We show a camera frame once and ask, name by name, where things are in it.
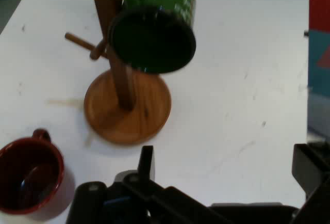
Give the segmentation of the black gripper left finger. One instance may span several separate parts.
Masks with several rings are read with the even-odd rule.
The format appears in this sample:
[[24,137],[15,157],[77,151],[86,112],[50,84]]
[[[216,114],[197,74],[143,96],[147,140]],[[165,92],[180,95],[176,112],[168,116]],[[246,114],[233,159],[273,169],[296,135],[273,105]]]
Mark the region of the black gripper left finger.
[[112,185],[79,185],[68,223],[221,223],[222,218],[174,187],[154,182],[153,146],[141,149],[136,170],[121,172]]

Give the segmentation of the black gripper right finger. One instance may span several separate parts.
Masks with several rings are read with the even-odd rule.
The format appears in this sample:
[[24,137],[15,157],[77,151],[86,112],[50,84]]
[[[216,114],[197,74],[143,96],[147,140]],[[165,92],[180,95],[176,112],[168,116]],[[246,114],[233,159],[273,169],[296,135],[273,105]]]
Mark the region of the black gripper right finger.
[[295,144],[292,175],[306,195],[292,223],[329,223],[329,144]]

